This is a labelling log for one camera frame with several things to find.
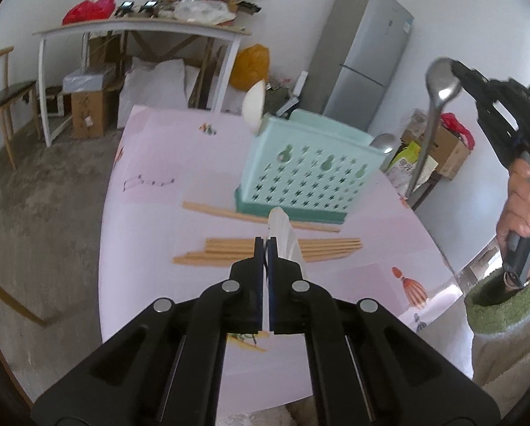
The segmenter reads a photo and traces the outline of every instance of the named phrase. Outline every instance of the gray refrigerator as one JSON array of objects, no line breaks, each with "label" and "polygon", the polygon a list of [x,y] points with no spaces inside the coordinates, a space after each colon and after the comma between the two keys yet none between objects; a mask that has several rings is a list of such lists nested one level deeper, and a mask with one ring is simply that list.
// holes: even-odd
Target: gray refrigerator
[{"label": "gray refrigerator", "polygon": [[405,51],[413,16],[395,0],[335,0],[301,107],[367,130]]}]

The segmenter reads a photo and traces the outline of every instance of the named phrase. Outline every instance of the red cloth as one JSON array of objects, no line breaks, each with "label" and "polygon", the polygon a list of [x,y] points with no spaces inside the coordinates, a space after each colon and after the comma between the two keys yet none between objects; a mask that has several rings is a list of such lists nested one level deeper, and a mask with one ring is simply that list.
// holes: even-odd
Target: red cloth
[{"label": "red cloth", "polygon": [[107,19],[113,11],[115,11],[115,0],[97,0],[95,2],[85,0],[70,9],[61,24]]},{"label": "red cloth", "polygon": [[471,151],[474,149],[474,145],[476,145],[476,141],[474,140],[474,137],[472,136],[472,133],[468,131],[462,123],[460,123],[456,119],[456,115],[453,113],[443,113],[440,118],[443,121],[444,127],[453,133],[457,133],[458,135],[462,135],[465,139],[463,139],[464,143],[470,149]]}]

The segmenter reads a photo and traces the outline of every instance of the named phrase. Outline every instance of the bundle of chopsticks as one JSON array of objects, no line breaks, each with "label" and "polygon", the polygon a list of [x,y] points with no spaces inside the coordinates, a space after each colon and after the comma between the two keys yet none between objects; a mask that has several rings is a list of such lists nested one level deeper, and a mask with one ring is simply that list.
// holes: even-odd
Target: bundle of chopsticks
[{"label": "bundle of chopsticks", "polygon": [[[236,261],[253,257],[255,239],[206,239],[203,251],[190,251],[176,256],[172,262],[187,266],[227,267]],[[360,239],[300,239],[298,245],[306,262],[346,258],[361,247]]]}]

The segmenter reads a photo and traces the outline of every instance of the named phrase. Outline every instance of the table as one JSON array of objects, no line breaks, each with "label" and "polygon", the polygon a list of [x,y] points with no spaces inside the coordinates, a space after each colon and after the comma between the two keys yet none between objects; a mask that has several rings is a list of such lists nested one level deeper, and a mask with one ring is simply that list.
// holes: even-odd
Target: table
[{"label": "table", "polygon": [[[211,124],[217,132],[198,128]],[[99,254],[99,318],[107,340],[161,296],[198,297],[229,268],[191,267],[172,258],[203,249],[206,237],[266,237],[267,226],[182,209],[183,200],[233,207],[252,135],[239,116],[135,106],[105,200]],[[309,280],[332,296],[373,297],[415,330],[461,295],[439,250],[384,175],[369,182],[339,234],[297,230],[300,238],[360,237],[348,258],[306,265]],[[402,281],[421,283],[427,305],[409,307]],[[227,343],[219,415],[262,410],[311,395],[302,335],[259,334]]]},{"label": "table", "polygon": [[44,138],[46,146],[50,147],[52,141],[65,129],[70,123],[71,117],[66,118],[64,122],[50,132],[50,123],[48,121],[48,109],[45,100],[45,76],[44,76],[44,52],[46,41],[49,38],[57,36],[66,36],[73,34],[82,34],[82,68],[85,68],[88,58],[88,41],[91,32],[109,32],[109,31],[131,31],[131,32],[170,32],[184,33],[194,36],[215,38],[227,42],[227,50],[223,59],[223,64],[219,72],[217,93],[214,96],[212,104],[213,112],[220,112],[222,109],[223,98],[226,93],[227,84],[229,83],[231,70],[239,50],[241,38],[251,35],[243,29],[230,26],[218,27],[215,25],[197,24],[195,22],[181,22],[173,19],[164,18],[130,18],[119,17],[104,20],[77,22],[67,24],[61,27],[36,32],[34,35],[40,37],[40,50],[38,54],[38,88],[40,94],[40,111],[42,114],[42,125],[44,127]]}]

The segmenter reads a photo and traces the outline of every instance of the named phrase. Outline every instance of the mint green plastic basket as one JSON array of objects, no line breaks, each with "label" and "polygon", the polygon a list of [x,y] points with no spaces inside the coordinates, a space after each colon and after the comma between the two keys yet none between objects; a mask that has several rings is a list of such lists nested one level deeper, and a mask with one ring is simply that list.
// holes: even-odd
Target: mint green plastic basket
[{"label": "mint green plastic basket", "polygon": [[266,114],[235,191],[237,211],[268,216],[282,207],[292,220],[343,223],[385,159],[372,139],[301,109],[289,120]]}]

